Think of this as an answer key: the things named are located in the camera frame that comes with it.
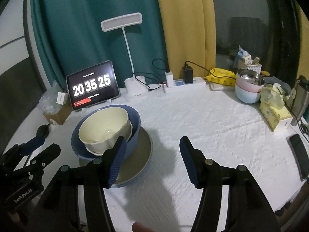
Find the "dark blue plastic bowl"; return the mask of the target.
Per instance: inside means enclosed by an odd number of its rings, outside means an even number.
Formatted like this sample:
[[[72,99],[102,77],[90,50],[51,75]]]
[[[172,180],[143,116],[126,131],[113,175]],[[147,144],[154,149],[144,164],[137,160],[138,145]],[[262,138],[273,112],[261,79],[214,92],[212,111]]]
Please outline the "dark blue plastic bowl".
[[[127,142],[126,153],[125,153],[125,156],[124,156],[124,160],[125,160],[135,150],[135,147],[136,147],[137,141],[138,141],[138,133],[139,133],[139,130],[140,130],[140,116],[134,108],[127,106],[127,105],[111,105],[111,106],[99,108],[99,109],[91,112],[90,114],[88,114],[85,118],[83,118],[81,120],[81,122],[78,123],[77,130],[79,132],[80,126],[86,120],[87,117],[91,116],[93,113],[95,113],[95,112],[97,112],[101,109],[109,108],[109,107],[121,107],[121,108],[125,109],[128,112],[129,120],[131,121],[131,124],[132,124],[132,136],[131,136],[130,140]],[[102,156],[102,155],[98,156],[98,155],[90,153],[90,157],[93,158],[93,159],[95,159],[96,157],[100,157],[100,156]]]

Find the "blue plastic plate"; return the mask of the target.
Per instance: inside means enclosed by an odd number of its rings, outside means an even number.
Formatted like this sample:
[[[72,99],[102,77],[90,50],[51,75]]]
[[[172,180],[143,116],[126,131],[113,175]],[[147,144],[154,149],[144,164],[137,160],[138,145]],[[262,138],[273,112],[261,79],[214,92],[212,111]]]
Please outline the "blue plastic plate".
[[[137,181],[148,168],[152,152],[152,139],[149,133],[142,128],[139,131],[137,146],[132,154],[124,160],[112,188],[122,188]]]

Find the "cream ceramic bowl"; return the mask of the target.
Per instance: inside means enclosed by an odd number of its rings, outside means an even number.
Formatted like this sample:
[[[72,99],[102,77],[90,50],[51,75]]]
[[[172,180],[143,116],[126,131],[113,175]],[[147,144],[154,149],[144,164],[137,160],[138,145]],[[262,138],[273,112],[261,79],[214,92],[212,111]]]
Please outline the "cream ceramic bowl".
[[[86,118],[79,128],[78,135],[90,153],[102,155],[114,146],[118,137],[130,139],[132,124],[125,109],[104,108]]]

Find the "beige plate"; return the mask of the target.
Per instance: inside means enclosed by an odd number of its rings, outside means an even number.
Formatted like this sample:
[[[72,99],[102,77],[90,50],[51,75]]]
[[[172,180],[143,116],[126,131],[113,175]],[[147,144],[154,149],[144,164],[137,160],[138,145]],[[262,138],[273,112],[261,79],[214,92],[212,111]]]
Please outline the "beige plate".
[[[72,137],[71,146],[74,153],[79,157],[80,166],[87,165],[93,158],[86,150],[85,145],[80,141],[77,127],[75,127]],[[141,127],[138,134],[138,142],[135,150],[126,160],[123,161],[117,180],[112,188],[121,188],[132,184],[146,170],[153,151],[153,144],[148,132]]]

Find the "pink dotted ceramic bowl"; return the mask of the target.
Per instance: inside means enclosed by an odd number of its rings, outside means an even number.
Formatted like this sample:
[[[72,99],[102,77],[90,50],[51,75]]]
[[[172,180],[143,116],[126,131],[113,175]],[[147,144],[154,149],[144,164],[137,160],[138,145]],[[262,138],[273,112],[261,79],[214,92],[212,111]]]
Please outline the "pink dotted ceramic bowl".
[[[130,120],[123,125],[112,124],[104,127],[103,124],[88,123],[86,120],[80,127],[79,139],[85,145],[87,151],[95,155],[102,155],[106,150],[112,149],[117,139],[122,136],[128,142],[132,136],[132,124]]]

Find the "black round puck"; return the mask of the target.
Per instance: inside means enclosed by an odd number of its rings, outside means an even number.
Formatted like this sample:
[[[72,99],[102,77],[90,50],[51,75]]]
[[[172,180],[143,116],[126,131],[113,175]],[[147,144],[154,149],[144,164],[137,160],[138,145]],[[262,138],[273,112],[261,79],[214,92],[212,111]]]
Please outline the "black round puck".
[[[50,132],[49,125],[41,125],[36,131],[36,136],[41,138],[47,138],[49,132]]]

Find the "light blue bowl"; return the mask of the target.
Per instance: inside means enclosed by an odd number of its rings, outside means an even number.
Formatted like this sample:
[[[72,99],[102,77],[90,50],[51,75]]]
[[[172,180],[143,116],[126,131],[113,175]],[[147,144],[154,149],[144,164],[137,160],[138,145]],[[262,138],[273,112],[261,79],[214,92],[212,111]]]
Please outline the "light blue bowl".
[[[235,84],[235,93],[237,98],[239,98],[243,103],[246,104],[254,104],[258,102],[261,97],[261,92],[258,93],[248,92],[239,87],[237,84]]]

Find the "steel tumbler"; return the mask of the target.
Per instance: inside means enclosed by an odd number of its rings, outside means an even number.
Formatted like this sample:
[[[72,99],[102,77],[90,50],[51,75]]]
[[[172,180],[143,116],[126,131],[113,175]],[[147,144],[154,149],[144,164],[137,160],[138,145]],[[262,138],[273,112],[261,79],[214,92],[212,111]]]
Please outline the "steel tumbler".
[[[296,126],[308,107],[308,79],[305,76],[300,75],[296,80],[295,87],[291,90],[287,107],[293,116],[291,125]]]

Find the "white desk lamp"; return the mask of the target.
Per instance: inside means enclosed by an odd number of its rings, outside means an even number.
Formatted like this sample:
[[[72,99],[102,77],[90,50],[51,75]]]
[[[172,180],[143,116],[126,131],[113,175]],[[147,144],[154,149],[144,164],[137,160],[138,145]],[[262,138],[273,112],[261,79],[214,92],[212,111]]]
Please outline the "white desk lamp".
[[[143,75],[136,75],[125,32],[126,27],[139,25],[142,22],[143,16],[140,12],[113,17],[101,22],[101,29],[103,32],[109,32],[116,29],[122,30],[132,69],[132,77],[125,80],[126,100],[128,102],[145,99],[148,96],[150,90],[150,88],[146,84],[145,77]]]

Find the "yellow snack packet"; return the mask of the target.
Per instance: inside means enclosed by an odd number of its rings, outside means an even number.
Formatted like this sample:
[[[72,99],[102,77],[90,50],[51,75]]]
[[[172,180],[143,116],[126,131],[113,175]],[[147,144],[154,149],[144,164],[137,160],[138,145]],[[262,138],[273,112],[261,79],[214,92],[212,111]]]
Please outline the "yellow snack packet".
[[[205,79],[208,82],[234,87],[236,83],[236,74],[222,68],[213,68]]]

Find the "white power strip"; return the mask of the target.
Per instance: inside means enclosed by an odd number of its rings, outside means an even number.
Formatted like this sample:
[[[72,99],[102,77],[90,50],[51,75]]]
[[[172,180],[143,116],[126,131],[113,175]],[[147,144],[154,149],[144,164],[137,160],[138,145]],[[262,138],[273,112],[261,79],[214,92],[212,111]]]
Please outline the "white power strip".
[[[193,83],[185,83],[183,79],[174,80],[174,86],[168,87],[167,84],[163,85],[165,93],[174,93],[182,91],[197,90],[206,87],[206,82],[201,77],[193,78]]]

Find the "teal curtain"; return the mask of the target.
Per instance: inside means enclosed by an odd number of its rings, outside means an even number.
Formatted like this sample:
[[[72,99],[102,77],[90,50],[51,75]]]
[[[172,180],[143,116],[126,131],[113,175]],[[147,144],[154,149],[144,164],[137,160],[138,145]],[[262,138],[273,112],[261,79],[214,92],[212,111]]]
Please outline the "teal curtain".
[[[158,0],[30,0],[38,54],[50,83],[110,60],[118,85],[132,76],[121,29],[103,32],[101,22],[140,12],[143,22],[125,28],[136,75],[162,82],[168,67]]]

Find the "white container with clutter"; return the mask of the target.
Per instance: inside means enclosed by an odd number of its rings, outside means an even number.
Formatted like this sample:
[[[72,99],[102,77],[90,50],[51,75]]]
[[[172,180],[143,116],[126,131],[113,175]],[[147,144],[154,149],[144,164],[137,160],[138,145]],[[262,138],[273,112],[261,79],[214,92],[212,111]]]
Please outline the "white container with clutter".
[[[254,59],[252,56],[241,46],[238,46],[239,50],[236,54],[233,68],[234,69],[247,69],[247,70],[252,70],[258,74],[261,73],[262,65],[259,63],[260,58],[255,57]]]

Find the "black charger plug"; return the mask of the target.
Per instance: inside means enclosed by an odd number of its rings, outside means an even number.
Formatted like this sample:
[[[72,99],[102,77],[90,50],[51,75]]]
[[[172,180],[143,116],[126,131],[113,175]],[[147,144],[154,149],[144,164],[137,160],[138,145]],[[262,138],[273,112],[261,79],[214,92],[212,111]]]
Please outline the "black charger plug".
[[[187,64],[182,68],[183,71],[183,81],[185,84],[193,83],[193,69]]]

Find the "yellow curtain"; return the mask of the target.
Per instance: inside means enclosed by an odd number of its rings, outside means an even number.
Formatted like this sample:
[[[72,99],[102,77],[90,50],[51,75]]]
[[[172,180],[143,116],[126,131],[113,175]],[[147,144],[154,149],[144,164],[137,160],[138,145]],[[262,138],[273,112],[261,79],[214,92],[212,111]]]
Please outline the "yellow curtain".
[[[213,0],[158,0],[168,64],[174,78],[183,76],[186,61],[193,75],[205,77],[214,68],[216,26]]]

